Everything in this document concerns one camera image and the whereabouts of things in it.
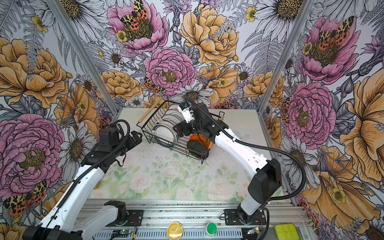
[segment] black mounting plate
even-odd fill
[[[240,222],[240,219],[237,214],[237,209],[224,209],[224,217],[225,217],[225,225],[233,226],[233,225],[244,225]],[[261,225],[261,223],[266,225],[266,218],[263,217],[264,212],[256,211],[255,216],[253,217],[253,221],[248,225]]]
[[[125,223],[122,225],[110,223],[107,225],[107,227],[133,227],[133,222],[129,219],[130,217],[135,221],[136,226],[141,226],[141,221],[143,218],[144,210],[127,210],[128,218]]]

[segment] floral table surface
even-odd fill
[[[137,120],[147,109],[126,108],[120,119],[140,131]],[[223,110],[225,123],[243,141],[265,145],[254,110]],[[260,151],[267,158],[268,151]],[[203,164],[191,157],[143,142],[127,153],[122,167],[112,165],[90,194],[93,199],[242,201],[251,177],[226,151],[214,146]],[[275,195],[282,194],[279,189]]]

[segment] black wire dish rack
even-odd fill
[[[200,160],[201,164],[203,164],[204,160],[209,156],[209,151],[213,146],[212,143],[206,151],[197,152],[197,151],[187,147],[187,142],[189,141],[189,137],[192,134],[189,136],[183,136],[183,137],[177,136],[178,140],[176,141],[176,143],[152,134],[152,129],[156,125],[156,122],[166,114],[168,107],[172,104],[180,104],[180,103],[173,102],[170,100],[165,100],[162,104],[160,104],[161,100],[165,100],[165,99],[157,98],[157,101],[151,106],[151,108],[148,109],[148,111],[141,117],[141,119],[139,119],[139,122],[136,125],[141,128],[141,130],[144,133],[144,136],[147,138],[149,143],[154,142],[154,143],[157,143],[161,146],[164,146],[163,144],[161,144],[159,142],[159,140],[161,139],[161,142],[165,143],[165,145],[167,145],[167,144],[172,145],[172,147],[167,147],[167,148],[174,150],[176,152],[179,152],[179,153],[186,155],[188,157],[192,157],[194,159]],[[153,109],[156,106],[157,106],[156,110],[147,119],[147,121],[142,126],[140,126],[140,123],[153,111]],[[219,115],[211,113],[211,115],[213,117],[217,117],[217,119],[222,120],[224,117],[224,112],[220,112]]]

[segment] pink peony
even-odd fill
[[[60,144],[64,134],[37,114],[0,123],[0,197],[26,195],[46,181],[52,187],[61,176]]]
[[[349,36],[341,45],[330,43],[325,50],[320,50],[319,32],[336,30],[342,22],[336,23],[336,19],[330,22],[324,17],[319,18],[310,35],[304,39],[305,46],[301,58],[295,66],[297,71],[309,76],[313,81],[322,81],[325,85],[334,83],[345,74],[355,62],[358,54],[353,54],[360,31],[356,30],[356,18],[349,29]]]
[[[290,97],[288,115],[287,135],[299,138],[311,150],[321,147],[335,127],[332,96],[320,83],[300,83]]]
[[[125,27],[121,22],[121,17],[131,15],[134,4],[128,7],[123,4],[120,8],[108,8],[107,17],[110,33],[117,36],[117,43],[123,45],[123,54],[132,56],[142,54],[143,52],[151,52],[158,47],[164,46],[168,40],[168,22],[166,17],[161,18],[157,13],[153,3],[151,6],[143,0],[144,8],[148,9],[148,19],[140,24],[138,30],[131,30],[130,27]]]
[[[175,91],[195,81],[195,68],[188,55],[173,48],[159,48],[151,57],[144,60],[147,77],[157,86],[163,87],[163,93],[175,95]]]

